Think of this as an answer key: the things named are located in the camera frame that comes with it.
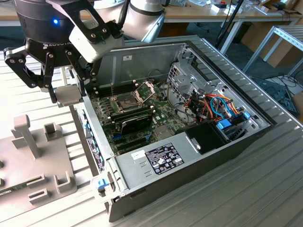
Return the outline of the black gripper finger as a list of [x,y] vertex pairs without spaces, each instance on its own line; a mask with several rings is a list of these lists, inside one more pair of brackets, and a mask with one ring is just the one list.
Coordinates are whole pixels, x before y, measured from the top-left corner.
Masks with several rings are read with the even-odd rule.
[[48,92],[53,103],[57,102],[57,98],[52,86],[52,77],[55,67],[55,55],[51,52],[45,54],[45,63],[41,64],[41,72],[35,74],[26,66],[26,56],[28,53],[25,47],[12,48],[8,47],[3,50],[5,63],[13,70],[13,72],[29,87],[39,87],[43,92]]
[[79,58],[76,57],[76,53],[72,50],[65,49],[65,54],[70,64],[76,71],[77,77],[80,82],[80,94],[85,96],[85,81],[90,81],[92,76],[96,76],[99,72],[99,60],[94,63],[87,63],[85,68],[82,68],[79,63]]

